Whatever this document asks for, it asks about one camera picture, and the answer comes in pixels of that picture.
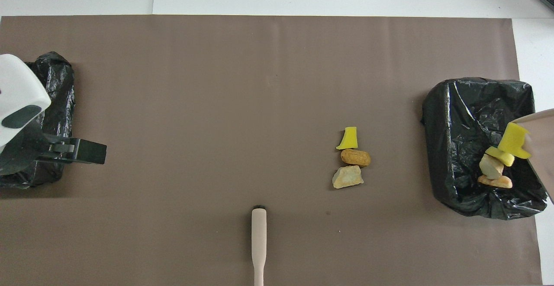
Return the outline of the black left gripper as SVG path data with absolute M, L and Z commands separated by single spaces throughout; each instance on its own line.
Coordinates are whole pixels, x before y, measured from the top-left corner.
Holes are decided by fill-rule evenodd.
M 22 171 L 41 154 L 44 162 L 105 164 L 106 152 L 105 144 L 81 138 L 43 134 L 40 125 L 27 125 L 2 149 L 0 174 Z

